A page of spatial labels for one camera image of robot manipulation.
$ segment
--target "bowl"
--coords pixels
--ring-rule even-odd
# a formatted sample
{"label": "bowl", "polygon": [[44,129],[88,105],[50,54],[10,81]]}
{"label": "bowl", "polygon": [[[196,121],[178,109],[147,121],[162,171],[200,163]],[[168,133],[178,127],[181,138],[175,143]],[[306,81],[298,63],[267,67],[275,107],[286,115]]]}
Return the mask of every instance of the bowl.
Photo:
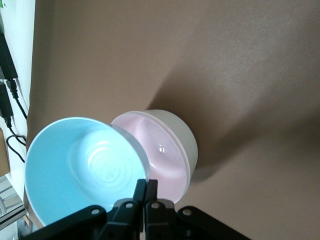
{"label": "bowl", "polygon": [[110,211],[132,198],[138,179],[148,179],[148,158],[126,130],[70,117],[45,127],[31,143],[25,163],[25,190],[46,226],[90,205]]}
{"label": "bowl", "polygon": [[196,139],[186,123],[165,110],[129,111],[112,123],[131,133],[143,147],[157,196],[178,202],[186,193],[198,160]]}

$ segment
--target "white bowl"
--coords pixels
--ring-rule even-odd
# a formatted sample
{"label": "white bowl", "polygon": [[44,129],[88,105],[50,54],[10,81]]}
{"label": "white bowl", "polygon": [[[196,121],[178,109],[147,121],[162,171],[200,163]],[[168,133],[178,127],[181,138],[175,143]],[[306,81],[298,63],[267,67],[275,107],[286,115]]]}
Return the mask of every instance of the white bowl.
{"label": "white bowl", "polygon": [[112,121],[142,145],[150,164],[150,179],[158,180],[158,198],[176,203],[186,193],[198,160],[190,128],[165,110],[126,112]]}

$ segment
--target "charger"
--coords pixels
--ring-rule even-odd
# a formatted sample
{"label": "charger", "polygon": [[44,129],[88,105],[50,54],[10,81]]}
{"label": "charger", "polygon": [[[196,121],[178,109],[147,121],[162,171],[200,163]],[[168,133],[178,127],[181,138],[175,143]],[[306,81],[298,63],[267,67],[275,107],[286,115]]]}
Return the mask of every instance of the charger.
{"label": "charger", "polygon": [[0,117],[3,117],[5,124],[11,128],[11,117],[14,115],[7,92],[6,85],[0,82]]}
{"label": "charger", "polygon": [[0,33],[0,79],[16,79],[18,74],[5,35]]}

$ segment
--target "brown paper background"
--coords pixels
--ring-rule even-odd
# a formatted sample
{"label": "brown paper background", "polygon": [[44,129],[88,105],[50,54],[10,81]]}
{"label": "brown paper background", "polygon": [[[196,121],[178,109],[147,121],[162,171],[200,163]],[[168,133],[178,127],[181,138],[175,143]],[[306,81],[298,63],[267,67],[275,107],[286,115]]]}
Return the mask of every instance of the brown paper background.
{"label": "brown paper background", "polygon": [[28,143],[164,109],[199,159],[177,209],[255,240],[320,237],[320,1],[37,1]]}

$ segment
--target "wall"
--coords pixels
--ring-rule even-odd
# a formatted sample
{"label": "wall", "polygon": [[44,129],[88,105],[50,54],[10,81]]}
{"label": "wall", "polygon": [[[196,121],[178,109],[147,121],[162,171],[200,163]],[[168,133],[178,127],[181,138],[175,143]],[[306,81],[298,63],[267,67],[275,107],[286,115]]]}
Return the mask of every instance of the wall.
{"label": "wall", "polygon": [[[29,110],[30,101],[35,2],[35,0],[3,0],[4,8],[0,8],[2,31],[18,74],[19,100],[26,112]],[[10,100],[14,114],[13,131],[26,136],[28,133],[26,120],[12,97],[10,97]],[[2,118],[0,119],[0,128],[3,130],[5,138],[11,135]],[[16,143],[14,139],[11,139],[10,143],[22,157],[26,157],[25,147]],[[11,173],[7,174],[7,177],[20,198],[23,199],[25,183],[24,164],[11,150],[8,150],[8,157]]]}

